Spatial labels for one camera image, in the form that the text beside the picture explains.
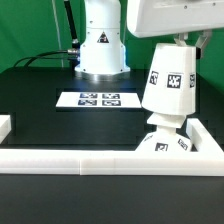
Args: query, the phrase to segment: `black tabletop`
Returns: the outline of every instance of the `black tabletop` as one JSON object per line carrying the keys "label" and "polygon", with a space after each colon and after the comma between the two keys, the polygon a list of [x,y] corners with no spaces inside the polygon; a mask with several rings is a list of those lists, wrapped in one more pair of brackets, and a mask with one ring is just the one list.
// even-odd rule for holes
{"label": "black tabletop", "polygon": [[[136,92],[148,71],[130,79],[94,83],[69,69],[16,68],[0,75],[0,114],[13,130],[2,148],[134,150],[155,127],[144,109],[56,109],[62,91]],[[224,144],[224,96],[198,79],[198,117]],[[0,223],[216,223],[224,222],[224,178],[181,176],[1,175]]]}

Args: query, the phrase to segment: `green backdrop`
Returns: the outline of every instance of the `green backdrop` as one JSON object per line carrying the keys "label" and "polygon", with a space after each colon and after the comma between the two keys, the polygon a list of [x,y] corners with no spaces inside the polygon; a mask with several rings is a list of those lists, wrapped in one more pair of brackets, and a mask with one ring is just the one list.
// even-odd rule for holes
{"label": "green backdrop", "polygon": [[[56,22],[57,12],[62,49],[71,47],[71,37],[63,0],[0,0],[0,72],[28,56],[59,49]],[[149,68],[155,45],[173,42],[172,36],[137,39],[125,28],[127,0],[122,5],[121,40],[127,48],[127,64],[132,69]],[[78,38],[85,40],[85,7],[83,0],[71,0]],[[197,34],[190,34],[193,44]],[[60,60],[38,60],[33,66],[62,66]],[[213,31],[205,57],[197,63],[198,73],[224,93],[224,29]]]}

